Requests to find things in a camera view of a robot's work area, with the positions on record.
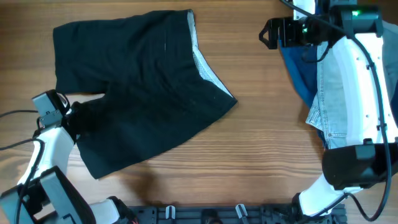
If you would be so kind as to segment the black shorts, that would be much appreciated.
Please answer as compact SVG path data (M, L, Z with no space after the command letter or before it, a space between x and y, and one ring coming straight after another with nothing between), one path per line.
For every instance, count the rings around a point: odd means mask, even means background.
M185 143L237 102L198 48L191 9L70 22L53 46L56 90L99 101L96 140L76 142L95 179Z

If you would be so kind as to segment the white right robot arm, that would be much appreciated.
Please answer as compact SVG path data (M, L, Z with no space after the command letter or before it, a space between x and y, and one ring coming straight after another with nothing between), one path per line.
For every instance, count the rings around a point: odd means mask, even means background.
M391 109L384 21L375 5L356 1L286 1L290 17L269 19L259 40L281 49L307 123L324 143L321 176L292 205L299 222L331 213L346 198L384 184L376 220L397 172L397 122Z

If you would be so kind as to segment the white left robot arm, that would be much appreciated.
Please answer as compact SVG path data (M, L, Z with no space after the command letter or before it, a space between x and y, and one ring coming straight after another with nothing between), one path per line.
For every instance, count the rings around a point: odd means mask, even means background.
M1 209L10 223L117 223L117 201L108 198L88 204L67 179L69 155L76 135L68 126L70 103L49 90L32 99L38 129L29 142L34 151L25 174L1 194Z

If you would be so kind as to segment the dark blue garment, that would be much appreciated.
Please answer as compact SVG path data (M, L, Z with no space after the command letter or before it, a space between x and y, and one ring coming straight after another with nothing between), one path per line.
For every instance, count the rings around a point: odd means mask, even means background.
M330 48L327 42L311 47L283 47L281 49L285 65L293 81L294 88L304 103L311 108L317 88L317 63L321 62L330 50L337 51L338 68L341 72L347 111L346 145L362 144L369 138L375 143L397 141L397 86L390 103L384 74L382 47L384 41L371 47L363 45L368 56L374 61L376 73L368 66L367 56L351 40L343 38Z

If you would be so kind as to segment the light blue denim shorts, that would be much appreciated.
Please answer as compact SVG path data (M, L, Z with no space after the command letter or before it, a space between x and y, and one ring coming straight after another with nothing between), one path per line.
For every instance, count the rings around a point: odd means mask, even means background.
M397 86L397 26L383 22L382 60L386 87L390 103ZM325 139L325 147L334 149L346 145L347 111L341 72L338 68L337 51L330 50L326 57L317 63L317 88L306 123L319 129Z

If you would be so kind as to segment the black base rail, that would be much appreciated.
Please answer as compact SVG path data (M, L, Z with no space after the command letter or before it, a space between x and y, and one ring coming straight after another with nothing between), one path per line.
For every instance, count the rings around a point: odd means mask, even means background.
M245 206L237 204L229 207L128 207L115 196L112 200L121 217L117 223L130 224L347 224L346 209L343 204L335 206L330 213L305 218L297 208L288 203Z

